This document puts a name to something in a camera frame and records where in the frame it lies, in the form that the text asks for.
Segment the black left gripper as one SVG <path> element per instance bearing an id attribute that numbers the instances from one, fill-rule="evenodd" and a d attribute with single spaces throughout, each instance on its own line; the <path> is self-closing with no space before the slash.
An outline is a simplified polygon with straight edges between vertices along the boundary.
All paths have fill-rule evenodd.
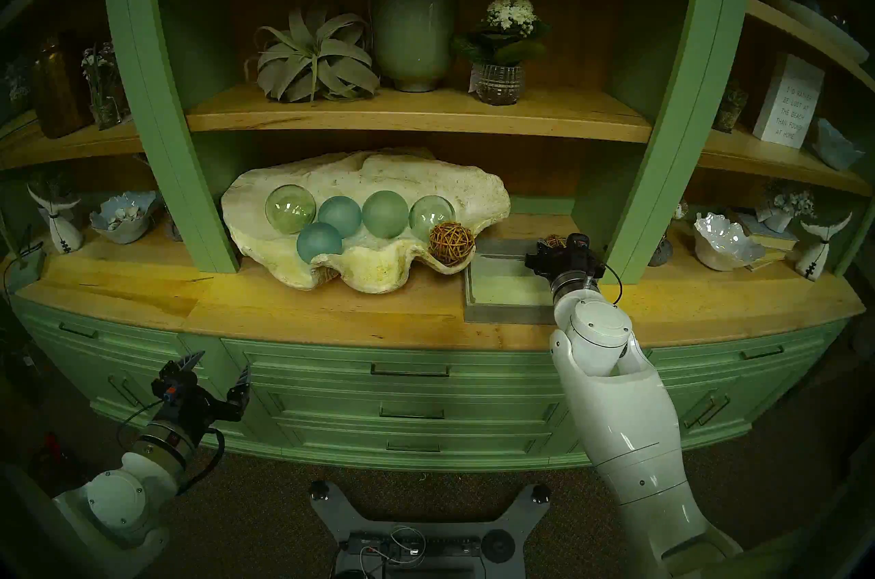
<path id="1" fill-rule="evenodd" d="M 224 401 L 197 385 L 195 368 L 204 354 L 203 350 L 187 353 L 177 361 L 177 380 L 161 382 L 161 422 L 174 426 L 173 430 L 186 434 L 191 442 L 200 441 L 216 421 L 242 421 L 250 401 L 250 364 L 243 367 Z"/>

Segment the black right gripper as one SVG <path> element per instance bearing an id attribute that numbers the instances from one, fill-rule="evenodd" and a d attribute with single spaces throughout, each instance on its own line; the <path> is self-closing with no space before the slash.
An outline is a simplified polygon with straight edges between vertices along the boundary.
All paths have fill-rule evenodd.
<path id="1" fill-rule="evenodd" d="M 536 246 L 526 253 L 525 267 L 534 274 L 543 274 L 549 282 L 566 273 L 578 273 L 593 279 L 605 275 L 606 265 L 593 251 L 547 251 L 546 246 Z"/>

